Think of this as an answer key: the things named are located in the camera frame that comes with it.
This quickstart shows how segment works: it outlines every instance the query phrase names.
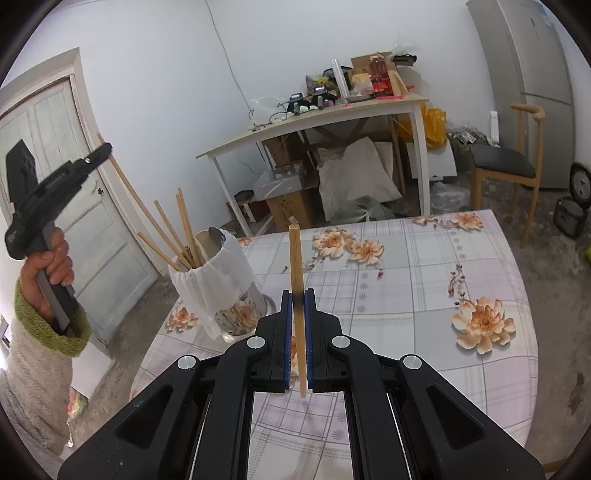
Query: door frame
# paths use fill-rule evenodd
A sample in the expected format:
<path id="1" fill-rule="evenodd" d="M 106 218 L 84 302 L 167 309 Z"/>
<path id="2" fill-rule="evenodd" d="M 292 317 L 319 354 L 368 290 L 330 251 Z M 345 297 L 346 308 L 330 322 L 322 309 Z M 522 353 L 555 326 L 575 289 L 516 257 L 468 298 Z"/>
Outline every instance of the door frame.
<path id="1" fill-rule="evenodd" d="M 65 51 L 35 65 L 0 88 L 0 116 L 6 115 L 40 91 L 64 80 L 68 80 L 70 83 L 82 131 L 90 150 L 94 150 L 100 145 L 99 128 L 86 90 L 79 48 Z M 136 240 L 134 235 L 136 232 L 142 232 L 152 241 L 154 238 L 141 220 L 138 209 L 132 202 L 131 196 L 124 187 L 123 182 L 121 182 L 112 163 L 110 161 L 103 163 L 97 171 L 121 218 L 130 230 L 134 241 L 139 245 L 140 250 L 146 255 L 156 271 L 161 276 L 165 276 L 168 273 L 166 262 L 153 253 L 151 249 L 146 248 Z M 0 206 L 7 224 L 10 224 L 13 212 L 11 211 L 12 206 L 7 201 L 8 199 L 3 194 Z"/>

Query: table leg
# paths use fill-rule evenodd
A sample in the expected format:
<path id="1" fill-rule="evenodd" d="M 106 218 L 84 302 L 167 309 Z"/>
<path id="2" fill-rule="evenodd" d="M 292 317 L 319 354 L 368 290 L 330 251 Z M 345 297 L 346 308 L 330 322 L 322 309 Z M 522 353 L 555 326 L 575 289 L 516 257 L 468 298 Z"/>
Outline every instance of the table leg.
<path id="1" fill-rule="evenodd" d="M 267 148 L 265 145 L 263 145 L 262 142 L 256 142 L 256 146 L 259 149 L 259 152 L 261 153 L 263 160 L 265 160 L 265 162 L 267 163 L 267 165 L 269 165 L 269 170 L 273 170 L 273 161 L 271 160 L 271 157 L 269 156 L 269 152 L 267 151 Z"/>
<path id="2" fill-rule="evenodd" d="M 230 202 L 230 206 L 232 207 L 232 210 L 234 210 L 234 214 L 236 215 L 238 222 L 240 222 L 240 226 L 242 227 L 242 230 L 244 230 L 244 234 L 246 236 L 252 236 L 251 228 L 248 226 L 248 223 L 246 222 L 246 219 L 244 218 L 244 215 L 242 214 L 240 207 L 236 203 L 236 199 L 234 198 L 233 195 L 230 194 L 230 191 L 228 190 L 228 184 L 226 182 L 226 179 L 223 176 L 222 169 L 220 168 L 220 164 L 217 162 L 217 158 L 212 155 L 208 155 L 207 157 L 209 158 L 209 161 L 213 165 L 213 169 L 216 173 L 217 180 L 219 181 L 220 185 L 222 186 L 222 190 L 226 194 L 226 198 L 228 199 L 228 202 Z"/>
<path id="3" fill-rule="evenodd" d="M 418 172 L 418 198 L 421 203 L 421 215 L 429 215 L 429 163 L 427 158 L 427 141 L 425 140 L 423 114 L 421 113 L 421 105 L 419 103 L 413 104 L 413 113 L 410 118 L 413 126 L 414 151 Z"/>

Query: white wall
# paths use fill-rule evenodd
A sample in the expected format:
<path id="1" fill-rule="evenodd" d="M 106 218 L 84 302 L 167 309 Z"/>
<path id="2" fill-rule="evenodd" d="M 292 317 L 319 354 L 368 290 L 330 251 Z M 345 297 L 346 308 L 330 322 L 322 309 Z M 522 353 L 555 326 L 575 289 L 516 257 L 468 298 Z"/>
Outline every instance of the white wall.
<path id="1" fill-rule="evenodd" d="M 182 231 L 174 198 L 182 187 L 195 231 L 225 223 L 222 190 L 209 162 L 195 156 L 242 133 L 248 109 L 204 2 L 66 4 L 42 22 L 5 83 L 75 47 L 99 129 L 154 216 L 158 199 Z M 236 159 L 235 153 L 220 158 L 234 192 L 256 180 Z M 264 169 L 256 147 L 241 149 L 240 159 Z M 154 238 L 160 241 L 155 232 Z"/>
<path id="2" fill-rule="evenodd" d="M 562 43 L 566 63 L 569 67 L 570 82 L 573 86 L 574 121 L 575 121 L 575 161 L 591 168 L 591 67 L 583 53 L 566 31 L 558 18 L 548 9 L 548 16 L 556 26 Z"/>
<path id="3" fill-rule="evenodd" d="M 471 122 L 489 134 L 491 80 L 465 3 L 340 0 L 320 7 L 314 0 L 210 0 L 248 99 L 286 98 L 301 90 L 306 73 L 330 68 L 331 59 L 350 64 L 351 57 L 390 50 L 399 38 L 417 46 L 415 69 L 430 84 L 432 104 L 454 123 Z"/>

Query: hand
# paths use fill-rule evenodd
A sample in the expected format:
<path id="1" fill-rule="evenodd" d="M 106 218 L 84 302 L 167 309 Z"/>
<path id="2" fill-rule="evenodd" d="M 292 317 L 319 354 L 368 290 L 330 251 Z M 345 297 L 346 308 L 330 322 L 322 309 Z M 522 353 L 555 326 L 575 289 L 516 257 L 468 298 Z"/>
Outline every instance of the hand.
<path id="1" fill-rule="evenodd" d="M 74 281 L 72 271 L 72 259 L 68 257 L 70 246 L 64 238 L 64 232 L 56 228 L 51 236 L 49 252 L 36 252 L 31 254 L 21 269 L 22 296 L 46 321 L 53 320 L 56 316 L 45 295 L 39 288 L 36 275 L 40 270 L 46 269 L 49 275 L 49 283 L 64 286 L 71 285 Z"/>

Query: black cable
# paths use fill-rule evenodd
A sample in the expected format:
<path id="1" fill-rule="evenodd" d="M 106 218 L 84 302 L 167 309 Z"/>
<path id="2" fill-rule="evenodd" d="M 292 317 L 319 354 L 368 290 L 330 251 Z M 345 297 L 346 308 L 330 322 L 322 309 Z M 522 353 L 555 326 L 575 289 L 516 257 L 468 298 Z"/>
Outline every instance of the black cable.
<path id="1" fill-rule="evenodd" d="M 220 36 L 220 32 L 217 31 L 216 21 L 213 19 L 212 9 L 210 8 L 209 3 L 207 3 L 207 0 L 204 0 L 204 1 L 205 1 L 205 4 L 207 5 L 207 10 L 209 10 L 209 16 L 212 18 L 213 29 L 216 31 L 217 39 L 220 41 L 220 45 L 222 46 L 223 53 L 226 56 L 226 62 L 228 63 L 228 68 L 230 68 L 230 73 L 232 74 L 232 78 L 234 79 L 234 83 L 236 83 L 238 90 L 240 90 L 240 94 L 242 95 L 242 98 L 244 99 L 244 103 L 246 104 L 246 107 L 248 107 L 248 111 L 250 112 L 251 106 L 249 105 L 248 100 L 246 99 L 246 96 L 244 95 L 244 92 L 242 91 L 242 88 L 240 87 L 240 84 L 238 83 L 238 80 L 236 80 L 236 76 L 234 75 L 234 71 L 232 70 L 232 65 L 230 64 L 230 58 L 228 57 L 228 52 L 226 51 L 226 46 L 223 44 L 222 38 Z"/>

